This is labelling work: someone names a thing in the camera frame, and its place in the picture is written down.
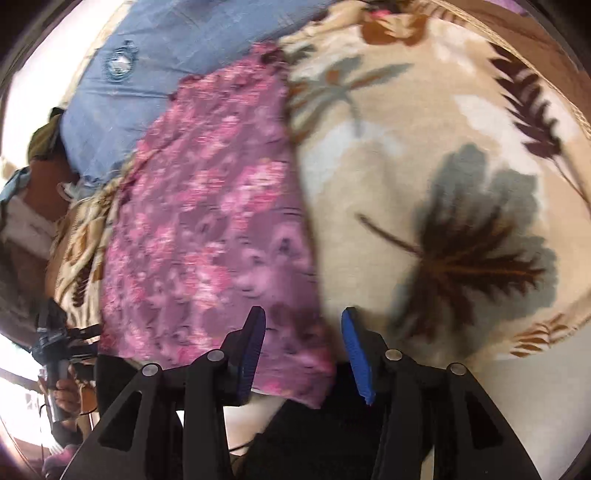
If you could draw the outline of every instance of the blue gripper pad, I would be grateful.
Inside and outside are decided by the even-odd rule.
[[[365,403],[371,405],[375,400],[375,390],[372,385],[372,367],[359,341],[354,320],[351,317],[354,314],[353,309],[344,309],[341,315],[340,328],[349,354],[349,362],[353,369],[357,391],[365,399]]]
[[[242,358],[240,373],[238,375],[238,398],[245,403],[251,393],[252,382],[255,378],[256,366],[261,355],[265,329],[267,326],[265,310],[260,307],[253,307],[248,314],[249,321],[254,322],[252,333],[248,339],[248,345]]]

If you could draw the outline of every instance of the beige blanket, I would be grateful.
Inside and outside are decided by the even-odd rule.
[[[492,31],[424,3],[344,1],[284,37],[291,129],[334,329],[355,305],[416,360],[474,368],[589,318],[590,129]]]
[[[105,252],[118,211],[116,193],[122,177],[111,180],[89,199],[76,204],[72,225],[63,222],[54,244],[51,262],[61,262],[55,301],[68,315],[68,327],[86,328],[102,323],[101,285]],[[58,248],[65,242],[65,249]],[[63,258],[57,252],[63,251]]]

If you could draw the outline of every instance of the leaf print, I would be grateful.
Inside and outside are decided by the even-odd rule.
[[[92,283],[99,282],[105,278],[105,253],[105,247],[99,247],[96,250],[95,258],[97,259],[97,264],[94,272],[92,272],[92,278],[90,279]]]
[[[523,358],[544,352],[576,333],[589,319],[591,317],[585,319],[581,325],[569,326],[566,325],[564,314],[560,313],[547,322],[536,323],[513,337],[515,344],[511,349],[511,355]]]
[[[78,275],[74,279],[74,291],[72,292],[72,305],[76,308],[82,307],[86,297],[86,289],[88,287],[90,271],[92,269],[93,257],[82,267]]]
[[[559,155],[562,155],[564,159],[562,143],[554,133],[558,120],[547,118],[550,103],[541,99],[543,91],[539,75],[503,47],[494,43],[490,43],[490,45],[501,57],[491,59],[490,62],[505,75],[505,77],[497,77],[495,80],[508,93],[503,97],[513,109],[508,108],[507,110],[517,120],[513,122],[515,127],[530,139],[523,142],[524,147],[532,155],[552,162],[560,176],[583,199],[591,212],[591,203],[587,194],[580,186],[575,185],[557,159]]]
[[[361,22],[361,36],[369,45],[402,42],[414,47],[424,39],[428,19],[426,15],[405,15],[386,20],[376,13],[366,14]]]
[[[316,52],[304,59],[290,72],[290,80],[318,79],[329,66],[339,60],[361,55],[369,46],[363,41],[357,22],[358,15],[348,27],[331,31],[315,43]]]
[[[446,22],[455,23],[456,25],[466,25],[466,21],[463,18],[458,17],[456,14],[450,12],[447,8],[431,2],[431,0],[413,2],[410,8],[405,9],[405,11],[414,14],[427,15],[431,18],[439,18],[441,20],[445,20]]]
[[[464,147],[460,154],[466,156],[469,149],[476,151],[475,147]],[[408,337],[433,340],[444,322],[445,307],[453,328],[474,325],[473,293],[483,294],[494,304],[512,293],[525,297],[542,282],[546,268],[540,265],[538,255],[524,248],[511,249],[512,237],[519,229],[508,212],[508,199],[499,199],[491,208],[490,199],[483,202],[467,190],[457,184],[449,196],[441,186],[432,187],[433,201],[421,222],[419,245],[383,230],[365,215],[357,215],[370,232],[419,259],[397,321],[399,325],[412,322]]]
[[[344,101],[349,105],[351,115],[355,121],[356,134],[361,134],[361,118],[359,109],[351,98],[350,92],[371,85],[381,85],[404,73],[409,67],[408,63],[388,65],[376,70],[370,70],[357,78],[348,80],[352,72],[361,65],[361,56],[346,58],[326,68],[318,79],[303,79],[292,86],[292,91],[297,92],[291,98],[290,108],[293,112],[313,104],[309,114],[297,132],[293,133],[294,141],[302,141],[315,129],[316,125],[328,110],[338,101]]]
[[[82,234],[73,242],[70,247],[71,253],[69,255],[70,263],[75,264],[81,259],[82,255],[86,252],[88,245],[88,225],[85,225]]]
[[[293,51],[285,51],[285,60],[292,66],[299,64],[299,62],[308,59],[316,52],[316,47],[312,44],[303,45]]]

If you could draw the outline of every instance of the hand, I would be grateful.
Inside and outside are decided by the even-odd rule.
[[[70,377],[66,380],[59,380],[56,384],[56,389],[50,394],[56,399],[56,404],[62,410],[68,412],[73,418],[76,418],[80,414],[81,400],[80,391],[78,385],[74,381],[74,368],[70,365],[68,369]],[[41,390],[47,394],[47,384],[45,380],[39,378]]]

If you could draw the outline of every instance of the pink floral fabric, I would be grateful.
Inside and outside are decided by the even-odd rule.
[[[101,350],[191,363],[267,313],[254,387],[319,407],[335,372],[271,44],[181,81],[138,143],[106,254]]]

